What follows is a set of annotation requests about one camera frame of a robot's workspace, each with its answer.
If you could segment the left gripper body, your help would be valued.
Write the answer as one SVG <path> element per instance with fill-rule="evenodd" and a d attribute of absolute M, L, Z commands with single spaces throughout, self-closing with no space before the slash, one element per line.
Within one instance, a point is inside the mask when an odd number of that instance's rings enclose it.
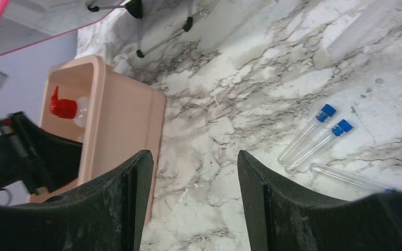
<path fill-rule="evenodd" d="M 0 119 L 0 190 L 22 181 L 30 194 L 77 179 L 83 144 L 45 131 L 24 112 Z"/>

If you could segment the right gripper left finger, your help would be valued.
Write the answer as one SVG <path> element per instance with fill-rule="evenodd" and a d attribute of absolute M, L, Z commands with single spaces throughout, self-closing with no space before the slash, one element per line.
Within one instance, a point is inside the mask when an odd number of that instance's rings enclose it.
<path fill-rule="evenodd" d="M 141 150 L 46 202 L 0 206 L 0 250 L 139 250 L 153 166 Z"/>

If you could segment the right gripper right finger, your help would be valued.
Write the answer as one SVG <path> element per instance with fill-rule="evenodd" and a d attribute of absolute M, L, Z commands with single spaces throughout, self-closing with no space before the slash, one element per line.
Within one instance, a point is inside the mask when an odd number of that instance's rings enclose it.
<path fill-rule="evenodd" d="M 402 192 L 336 199 L 244 150 L 237 169 L 252 250 L 402 250 Z"/>

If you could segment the wash bottle red cap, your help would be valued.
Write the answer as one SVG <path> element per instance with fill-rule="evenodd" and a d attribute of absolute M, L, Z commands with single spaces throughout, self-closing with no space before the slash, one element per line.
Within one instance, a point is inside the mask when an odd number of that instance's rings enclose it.
<path fill-rule="evenodd" d="M 56 86 L 50 99 L 49 111 L 59 118 L 73 120 L 78 127 L 85 128 L 89 106 L 90 98 L 86 96 L 77 100 L 60 99 L 59 87 Z"/>

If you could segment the pink plastic bin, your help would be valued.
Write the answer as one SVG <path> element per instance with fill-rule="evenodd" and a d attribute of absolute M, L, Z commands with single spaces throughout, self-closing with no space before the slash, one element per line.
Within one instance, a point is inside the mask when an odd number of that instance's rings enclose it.
<path fill-rule="evenodd" d="M 61 99 L 90 99 L 85 127 L 50 112 L 54 92 Z M 70 140 L 83 138 L 78 177 L 55 194 L 112 170 L 140 150 L 151 151 L 157 163 L 165 106 L 161 92 L 115 72 L 100 56 L 88 55 L 53 66 L 44 89 L 40 128 Z"/>

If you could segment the blue cap test tube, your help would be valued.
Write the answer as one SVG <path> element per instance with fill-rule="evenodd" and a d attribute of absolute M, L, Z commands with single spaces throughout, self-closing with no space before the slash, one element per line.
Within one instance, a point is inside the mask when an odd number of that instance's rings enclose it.
<path fill-rule="evenodd" d="M 295 136 L 290 144 L 278 156 L 278 162 L 286 167 L 290 161 L 302 150 L 303 146 L 309 142 L 323 125 L 337 112 L 330 104 L 325 104 L 317 114 L 307 123 L 307 125 Z"/>

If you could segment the large clear glass tube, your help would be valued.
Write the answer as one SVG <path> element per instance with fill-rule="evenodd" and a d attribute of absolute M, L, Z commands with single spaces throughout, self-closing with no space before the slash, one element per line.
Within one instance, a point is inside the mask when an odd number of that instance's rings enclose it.
<path fill-rule="evenodd" d="M 393 9 L 396 1 L 373 1 L 361 15 L 345 29 L 328 47 L 329 56 L 338 61 L 359 47 Z"/>

